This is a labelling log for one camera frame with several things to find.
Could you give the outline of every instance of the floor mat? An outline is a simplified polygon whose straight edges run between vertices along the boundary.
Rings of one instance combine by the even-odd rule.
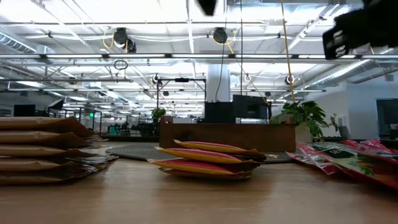
[[[145,144],[115,147],[113,149],[108,149],[106,152],[122,158],[137,159],[142,161],[146,161],[147,159],[176,158],[175,156],[159,152],[154,146],[147,146]],[[265,152],[264,154],[267,155],[266,163],[268,164],[294,161],[284,152]]]

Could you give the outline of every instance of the wooden table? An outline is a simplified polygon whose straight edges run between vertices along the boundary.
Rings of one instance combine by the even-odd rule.
[[[298,164],[270,164],[243,182],[205,182],[119,159],[69,185],[1,187],[2,224],[396,223],[398,196]]]

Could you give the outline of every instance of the ceiling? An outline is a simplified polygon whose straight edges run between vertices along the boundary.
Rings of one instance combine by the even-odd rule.
[[[330,0],[285,0],[284,13],[286,34],[280,1],[227,0],[218,1],[213,17],[205,16],[194,0],[3,0],[0,3],[0,33],[22,42],[43,54],[44,46],[56,54],[124,54],[124,50],[112,44],[113,32],[118,27],[127,28],[135,42],[137,54],[285,54],[285,39],[290,54],[323,54],[322,34],[332,28],[333,18],[361,7],[361,0],[346,0],[346,4],[331,4]],[[217,44],[212,39],[215,27],[226,28],[230,47]],[[0,45],[2,54],[21,54],[18,50]],[[354,54],[368,54],[368,47],[356,49]],[[97,82],[41,82],[49,89],[104,88],[104,89],[151,89],[152,79],[160,78],[206,78],[209,63],[220,60],[171,60],[153,58],[128,61],[126,70],[116,70],[114,60],[56,59],[52,64],[37,60],[3,60],[3,78],[67,79],[71,77],[98,80]],[[224,60],[231,72],[232,88],[253,88],[247,79],[242,84],[240,61]],[[346,62],[325,60],[292,60],[291,72],[300,88],[319,79],[325,73],[338,71]],[[289,75],[285,60],[248,60],[243,69],[251,76],[253,84],[262,90],[284,90],[288,86],[284,78]],[[24,83],[13,83],[13,88],[40,88]],[[325,86],[315,85],[312,89]],[[182,113],[199,114],[203,108],[204,92],[201,83],[170,82],[172,89],[197,89],[193,92],[170,92],[161,98],[181,102]],[[155,92],[115,91],[117,96],[98,96],[95,91],[77,95],[70,91],[57,91],[57,95],[78,96],[81,101],[103,103],[139,103],[139,107],[153,108]],[[274,99],[284,100],[275,94]],[[173,100],[163,106],[172,111]]]

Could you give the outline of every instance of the metal frame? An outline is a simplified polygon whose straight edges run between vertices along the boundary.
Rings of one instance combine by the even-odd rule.
[[[160,78],[157,80],[157,82],[156,82],[156,109],[159,109],[159,91],[162,90],[171,81],[178,82],[178,79],[181,79],[181,78]],[[197,81],[203,81],[205,83],[205,89],[201,88],[201,90],[205,92],[205,101],[206,101],[206,97],[207,97],[207,95],[206,95],[207,94],[206,79],[205,78],[186,78],[185,80],[188,80],[188,82],[194,81],[195,83],[197,83]],[[166,83],[160,89],[159,89],[159,81],[166,81]]]

